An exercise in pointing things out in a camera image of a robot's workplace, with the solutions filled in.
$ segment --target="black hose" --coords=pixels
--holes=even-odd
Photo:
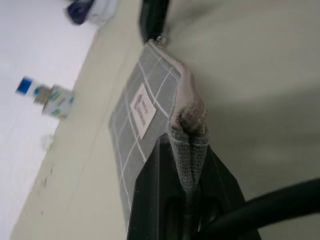
[[[277,190],[247,201],[198,232],[192,240],[220,240],[320,210],[320,179]]]

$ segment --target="white label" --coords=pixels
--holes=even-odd
[[[142,139],[157,111],[143,83],[133,97],[130,108],[139,131],[140,139]]]

